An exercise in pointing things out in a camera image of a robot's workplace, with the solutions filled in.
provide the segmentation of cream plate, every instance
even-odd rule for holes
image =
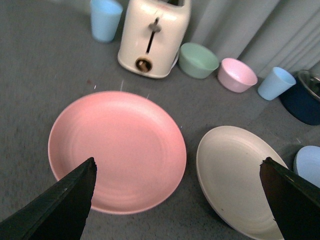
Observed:
[[[94,157],[94,210],[133,214],[168,198],[186,168],[186,146],[175,121],[152,101],[121,91],[84,96],[55,121],[48,142],[57,180]]]
[[[258,136],[220,126],[202,138],[196,169],[206,199],[226,223],[256,240],[280,240],[283,236],[260,180],[260,164],[267,157],[287,167]]]

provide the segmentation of navy blue pot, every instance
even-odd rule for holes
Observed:
[[[296,84],[280,95],[283,106],[308,125],[320,125],[320,80],[307,70],[295,76]]]

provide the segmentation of plastic cup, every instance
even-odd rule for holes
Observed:
[[[296,79],[286,70],[274,67],[258,88],[258,94],[271,101],[296,84]]]
[[[123,7],[115,0],[91,0],[92,37],[108,43],[115,38]]]

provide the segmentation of white toaster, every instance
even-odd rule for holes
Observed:
[[[191,14],[191,0],[130,0],[118,61],[149,78],[164,78],[175,64]]]

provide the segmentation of curtain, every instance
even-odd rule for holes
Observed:
[[[90,12],[90,0],[51,1]],[[129,0],[118,1],[126,9]],[[192,0],[184,42],[204,45],[220,61],[239,59],[261,78],[276,66],[318,71],[320,1]]]

